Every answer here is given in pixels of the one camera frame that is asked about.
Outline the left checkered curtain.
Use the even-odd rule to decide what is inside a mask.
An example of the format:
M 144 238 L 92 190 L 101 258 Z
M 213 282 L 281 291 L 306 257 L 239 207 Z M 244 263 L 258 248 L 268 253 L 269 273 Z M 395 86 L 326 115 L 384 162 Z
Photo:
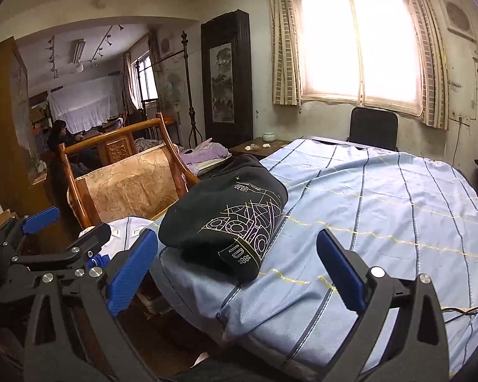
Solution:
M 273 54 L 273 104 L 299 107 L 301 105 L 301 75 L 293 0 L 268 1 Z

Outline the dark wooden side table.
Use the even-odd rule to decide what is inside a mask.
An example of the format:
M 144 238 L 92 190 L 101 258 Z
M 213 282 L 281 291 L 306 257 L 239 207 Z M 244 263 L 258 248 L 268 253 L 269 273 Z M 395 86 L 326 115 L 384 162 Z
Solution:
M 232 147 L 228 151 L 234 157 L 238 157 L 243 155 L 244 153 L 248 153 L 252 156 L 255 156 L 257 159 L 264 159 L 270 156 L 272 153 L 285 147 L 287 144 L 289 144 L 289 141 L 264 141 L 261 137 L 258 137 L 256 139 L 246 141 L 240 145 Z

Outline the purple clothes pile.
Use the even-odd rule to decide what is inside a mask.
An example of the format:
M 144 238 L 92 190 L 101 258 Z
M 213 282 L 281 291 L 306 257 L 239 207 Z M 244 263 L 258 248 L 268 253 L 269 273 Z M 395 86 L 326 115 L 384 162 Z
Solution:
M 143 152 L 151 147 L 157 147 L 164 145 L 164 141 L 148 140 L 145 138 L 139 138 L 134 141 L 135 147 L 138 152 Z M 226 147 L 220 143 L 214 142 L 208 139 L 195 148 L 183 148 L 177 146 L 181 159 L 188 166 L 200 164 L 213 159 L 223 159 L 229 156 L 229 151 Z

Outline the wall ventilation fan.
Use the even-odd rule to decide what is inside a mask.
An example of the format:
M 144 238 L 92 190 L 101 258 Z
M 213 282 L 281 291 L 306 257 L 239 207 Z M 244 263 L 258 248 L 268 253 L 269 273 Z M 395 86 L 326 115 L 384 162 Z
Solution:
M 467 13 L 456 3 L 448 0 L 439 0 L 442 7 L 447 29 L 454 35 L 476 42 L 476 35 Z

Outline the seated person in background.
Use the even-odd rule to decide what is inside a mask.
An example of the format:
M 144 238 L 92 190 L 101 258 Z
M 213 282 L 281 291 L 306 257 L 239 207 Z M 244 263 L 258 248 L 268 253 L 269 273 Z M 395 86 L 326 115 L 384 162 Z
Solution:
M 71 132 L 69 132 L 65 121 L 56 120 L 52 124 L 52 129 L 48 136 L 47 145 L 52 153 L 57 153 L 58 146 L 60 144 L 64 144 L 66 147 L 68 147 L 82 140 L 83 136 L 81 134 L 73 135 Z

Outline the small white jar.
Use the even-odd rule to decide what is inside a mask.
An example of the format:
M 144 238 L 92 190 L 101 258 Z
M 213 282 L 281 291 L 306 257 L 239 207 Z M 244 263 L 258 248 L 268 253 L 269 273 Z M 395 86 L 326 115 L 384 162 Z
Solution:
M 272 133 L 272 132 L 263 133 L 262 140 L 265 142 L 273 142 L 276 140 L 276 135 L 275 133 Z

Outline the black office chair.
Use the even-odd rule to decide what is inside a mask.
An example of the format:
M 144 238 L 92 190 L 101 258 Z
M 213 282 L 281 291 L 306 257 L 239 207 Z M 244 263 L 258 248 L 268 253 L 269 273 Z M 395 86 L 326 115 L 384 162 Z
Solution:
M 355 107 L 348 141 L 390 151 L 397 150 L 398 118 L 391 111 Z

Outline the black iron coat stand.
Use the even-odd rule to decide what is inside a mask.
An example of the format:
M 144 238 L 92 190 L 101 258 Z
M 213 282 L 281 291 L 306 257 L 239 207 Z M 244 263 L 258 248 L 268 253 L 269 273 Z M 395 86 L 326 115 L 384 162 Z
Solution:
M 151 30 L 148 51 L 134 61 L 139 86 L 139 106 L 145 117 L 162 112 L 171 118 L 181 145 L 196 147 L 203 136 L 197 124 L 190 71 L 189 38 L 180 35 L 180 44 L 162 52 L 162 40 Z

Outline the right checkered curtain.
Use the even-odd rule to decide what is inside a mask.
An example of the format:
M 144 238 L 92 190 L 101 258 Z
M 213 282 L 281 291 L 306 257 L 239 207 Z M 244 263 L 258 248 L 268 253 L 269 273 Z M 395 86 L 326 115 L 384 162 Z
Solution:
M 448 130 L 449 90 L 445 46 L 430 0 L 407 0 L 421 59 L 421 121 Z

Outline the bright window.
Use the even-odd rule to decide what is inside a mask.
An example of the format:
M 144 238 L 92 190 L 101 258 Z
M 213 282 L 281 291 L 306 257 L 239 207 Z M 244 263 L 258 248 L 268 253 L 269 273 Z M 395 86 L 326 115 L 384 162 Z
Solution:
M 304 100 L 421 114 L 421 50 L 406 0 L 293 1 Z

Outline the wooden chair with cushion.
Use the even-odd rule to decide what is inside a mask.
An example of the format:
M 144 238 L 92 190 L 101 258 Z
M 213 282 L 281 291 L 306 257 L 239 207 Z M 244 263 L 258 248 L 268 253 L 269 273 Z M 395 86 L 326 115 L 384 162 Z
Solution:
M 140 152 L 134 133 L 157 128 L 163 143 Z M 97 149 L 102 167 L 77 177 L 69 157 Z M 155 118 L 97 135 L 72 146 L 58 145 L 67 201 L 84 229 L 128 216 L 154 220 L 193 188 L 199 178 L 183 162 L 166 128 L 166 118 Z

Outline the ceiling track spotlights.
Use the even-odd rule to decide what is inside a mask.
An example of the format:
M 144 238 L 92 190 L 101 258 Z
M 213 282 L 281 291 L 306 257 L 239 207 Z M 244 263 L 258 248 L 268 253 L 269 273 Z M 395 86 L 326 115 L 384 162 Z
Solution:
M 123 25 L 105 25 L 77 29 L 53 35 L 45 48 L 49 53 L 49 76 L 58 79 L 81 73 L 125 51 L 130 38 Z

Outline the black hoodie yellow zipper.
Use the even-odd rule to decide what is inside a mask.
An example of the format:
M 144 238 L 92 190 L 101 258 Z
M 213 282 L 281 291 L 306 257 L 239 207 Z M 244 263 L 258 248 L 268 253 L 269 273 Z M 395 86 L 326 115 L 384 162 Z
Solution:
M 287 201 L 285 185 L 244 154 L 172 205 L 158 236 L 184 261 L 250 282 L 261 270 Z

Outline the light blue striped bedsheet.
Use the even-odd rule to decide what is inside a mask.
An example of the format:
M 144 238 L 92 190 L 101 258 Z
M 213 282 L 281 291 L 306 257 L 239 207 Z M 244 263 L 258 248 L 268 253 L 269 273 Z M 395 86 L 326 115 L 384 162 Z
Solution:
M 151 274 L 171 307 L 215 342 L 314 381 L 356 318 L 316 252 L 328 229 L 392 277 L 431 278 L 458 373 L 478 347 L 478 195 L 467 179 L 410 153 L 303 139 L 263 164 L 288 201 L 259 276 L 238 285 L 162 247 Z

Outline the checkered curtain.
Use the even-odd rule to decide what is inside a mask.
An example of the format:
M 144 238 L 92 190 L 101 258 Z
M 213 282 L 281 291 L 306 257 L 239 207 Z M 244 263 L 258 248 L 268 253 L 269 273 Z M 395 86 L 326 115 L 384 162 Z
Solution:
M 293 0 L 268 1 L 273 54 L 273 104 L 299 107 L 301 105 L 301 75 Z
M 445 46 L 430 0 L 407 0 L 421 59 L 421 121 L 448 130 L 449 90 Z

